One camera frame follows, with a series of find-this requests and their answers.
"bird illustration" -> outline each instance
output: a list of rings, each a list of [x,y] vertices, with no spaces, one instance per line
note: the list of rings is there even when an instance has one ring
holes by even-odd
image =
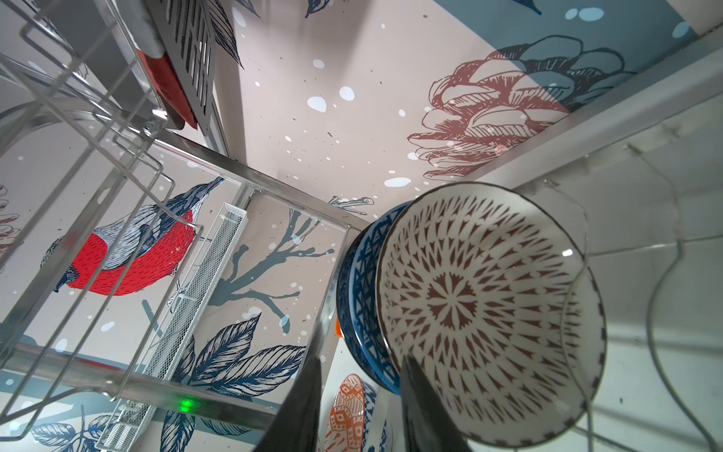
[[[197,221],[201,205],[211,190],[222,181],[223,178],[217,177],[207,184],[199,184],[170,199],[166,205],[176,216],[190,222]],[[118,246],[103,264],[103,269],[88,290],[101,295],[111,293],[139,240],[149,228],[151,232],[148,238],[141,245],[138,256],[131,264],[115,295],[132,294],[173,274],[191,246],[195,231],[191,226],[174,220],[166,212],[162,212],[153,221],[159,209],[158,205],[153,204],[143,205],[138,210],[123,233]],[[93,230],[78,256],[58,282],[56,292],[64,284],[73,289],[83,289],[87,286],[93,272],[106,256],[108,248],[113,244],[128,217],[129,215]],[[48,248],[40,266],[48,261],[62,239],[63,237],[60,237]]]

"white spot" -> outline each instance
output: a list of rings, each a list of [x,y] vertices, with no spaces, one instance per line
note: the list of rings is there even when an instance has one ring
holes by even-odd
[[[241,316],[244,318],[244,320],[248,320],[250,317],[256,317],[256,315],[261,313],[261,309],[256,306],[251,306],[248,311],[241,314]]]
[[[33,63],[32,61],[28,61],[27,65],[35,69],[36,71],[40,72],[41,74],[46,74],[45,71],[43,71],[43,68],[38,66],[37,64]]]
[[[241,25],[242,27],[246,27],[246,20],[244,19],[244,16],[241,15],[241,12],[236,7],[231,7],[231,15],[234,16],[234,22]]]
[[[411,179],[408,177],[395,177],[394,179],[387,179],[384,181],[384,185],[387,187],[404,187]]]
[[[673,38],[682,38],[690,29],[687,22],[681,22],[673,28]]]
[[[57,344],[55,344],[55,351],[58,353],[62,353],[65,351],[65,347],[68,346],[68,340],[67,339],[61,339],[58,341]]]
[[[348,86],[341,87],[341,89],[339,90],[339,95],[345,101],[353,101],[354,100],[354,90],[352,90]]]
[[[605,15],[605,11],[600,8],[583,8],[578,16],[585,22],[594,22],[601,19]]]
[[[324,98],[321,98],[317,95],[309,98],[309,100],[307,101],[307,105],[316,111],[321,111],[322,113],[326,111],[326,101],[324,100]]]

